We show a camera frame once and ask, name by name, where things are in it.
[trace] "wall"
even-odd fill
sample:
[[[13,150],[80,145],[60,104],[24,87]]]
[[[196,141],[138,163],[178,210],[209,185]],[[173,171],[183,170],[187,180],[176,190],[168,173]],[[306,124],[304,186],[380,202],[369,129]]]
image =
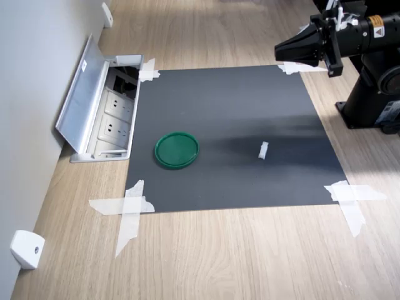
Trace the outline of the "wall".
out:
[[[11,297],[19,272],[11,239],[33,230],[56,167],[63,140],[54,124],[87,37],[100,37],[101,3],[0,4],[0,299]]]

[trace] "green lid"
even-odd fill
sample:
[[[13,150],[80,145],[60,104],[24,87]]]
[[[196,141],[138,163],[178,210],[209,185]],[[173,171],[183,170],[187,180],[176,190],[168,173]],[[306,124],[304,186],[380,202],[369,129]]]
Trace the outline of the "green lid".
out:
[[[163,136],[154,148],[157,160],[169,169],[187,167],[199,154],[199,143],[191,134],[172,132]]]

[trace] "wooden surface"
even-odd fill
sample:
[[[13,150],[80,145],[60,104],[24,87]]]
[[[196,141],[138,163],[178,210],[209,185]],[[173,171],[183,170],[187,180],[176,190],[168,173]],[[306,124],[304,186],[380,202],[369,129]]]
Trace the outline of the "wooden surface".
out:
[[[311,0],[114,0],[111,11],[103,53],[143,53],[158,69],[275,64],[273,46],[316,12]],[[333,104],[358,76],[344,64],[339,78],[302,78],[349,182],[389,196],[360,204],[358,237],[335,205],[150,214],[114,259],[121,217],[88,199],[123,196],[128,162],[70,164],[65,147],[35,227],[39,268],[21,272],[13,299],[399,299],[400,138],[344,127]]]

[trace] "white wall mount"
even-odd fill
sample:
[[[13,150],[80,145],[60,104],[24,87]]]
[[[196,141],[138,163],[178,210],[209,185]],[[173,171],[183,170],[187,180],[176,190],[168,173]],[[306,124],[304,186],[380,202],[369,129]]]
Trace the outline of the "white wall mount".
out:
[[[44,238],[31,231],[17,230],[10,250],[23,269],[36,269],[44,247]]]

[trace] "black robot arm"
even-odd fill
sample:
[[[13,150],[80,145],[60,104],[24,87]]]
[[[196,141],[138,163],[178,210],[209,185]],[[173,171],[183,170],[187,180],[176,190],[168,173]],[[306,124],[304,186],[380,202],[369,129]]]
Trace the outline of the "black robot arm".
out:
[[[400,12],[364,17],[357,12],[360,2],[337,2],[335,8],[311,16],[306,29],[275,46],[275,57],[310,66],[323,60],[329,77],[335,77],[342,74],[341,58],[361,55],[360,77],[347,101],[336,107],[349,129],[380,127],[384,133],[398,133]]]
[[[336,7],[310,17],[309,26],[298,35],[275,46],[277,61],[292,61],[317,66],[324,60],[329,77],[340,76],[341,58],[400,47],[400,12],[343,21],[337,29]]]

